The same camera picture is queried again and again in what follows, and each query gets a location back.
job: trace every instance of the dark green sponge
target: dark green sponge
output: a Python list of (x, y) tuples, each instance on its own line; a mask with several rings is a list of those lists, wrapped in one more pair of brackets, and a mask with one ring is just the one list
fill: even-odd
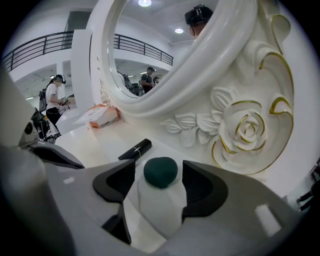
[(178, 166), (170, 157), (156, 157), (146, 162), (143, 174), (146, 181), (152, 186), (164, 189), (177, 177)]

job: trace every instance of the woman in white shirt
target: woman in white shirt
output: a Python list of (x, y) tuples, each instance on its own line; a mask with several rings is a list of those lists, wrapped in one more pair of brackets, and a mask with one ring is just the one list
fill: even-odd
[(45, 103), (46, 106), (46, 116), (50, 120), (50, 122), (56, 126), (57, 121), (61, 117), (59, 111), (59, 105), (66, 104), (66, 101), (63, 99), (58, 99), (58, 87), (63, 84), (63, 77), (60, 74), (57, 74), (53, 79), (51, 79), (50, 83), (46, 87), (45, 91)]

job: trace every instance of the black railing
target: black railing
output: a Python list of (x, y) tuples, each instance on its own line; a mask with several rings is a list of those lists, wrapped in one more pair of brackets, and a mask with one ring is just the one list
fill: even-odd
[(173, 65), (174, 57), (172, 57), (171, 55), (148, 43), (125, 35), (114, 34), (113, 48), (142, 54), (171, 66)]
[(70, 49), (73, 36), (73, 31), (66, 31), (38, 37), (10, 51), (3, 57), (3, 64), (8, 71), (11, 71), (41, 55)]

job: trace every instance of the black lipstick tube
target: black lipstick tube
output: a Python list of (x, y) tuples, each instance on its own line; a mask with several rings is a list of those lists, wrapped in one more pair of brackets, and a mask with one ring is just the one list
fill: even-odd
[(151, 148), (151, 146), (151, 141), (145, 138), (143, 141), (139, 142), (137, 145), (129, 149), (123, 155), (119, 156), (118, 159), (134, 159), (135, 161), (137, 161), (144, 153), (146, 153)]

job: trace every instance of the white ornate mirror frame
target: white ornate mirror frame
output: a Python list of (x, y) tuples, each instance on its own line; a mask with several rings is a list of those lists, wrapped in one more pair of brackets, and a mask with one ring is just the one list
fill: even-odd
[(107, 13), (104, 26), (95, 27), (92, 34), (91, 76), (100, 77), (113, 103), (125, 114), (147, 118), (167, 113), (192, 99), (210, 86), (234, 61), (253, 31), (257, 3), (219, 1), (203, 33), (192, 44), (189, 54), (173, 67), (161, 83), (148, 94), (135, 98), (121, 84), (113, 56), (113, 41), (117, 20), (126, 0), (100, 1), (99, 9)]
[[(97, 45), (90, 57), (95, 102), (102, 84), (126, 122), (176, 150), (233, 172), (258, 173), (254, 177), (278, 192), (297, 185), (300, 170), (310, 170), (320, 155), (320, 122), (313, 117), (320, 111), (320, 77), (294, 18), (292, 29), (274, 1), (219, 1), (189, 55), (159, 87), (130, 98), (116, 85), (112, 44), (103, 47), (113, 42), (125, 3), (101, 0), (89, 20), (91, 45)], [(265, 169), (269, 178), (260, 172)], [(290, 184), (280, 185), (279, 170)]]

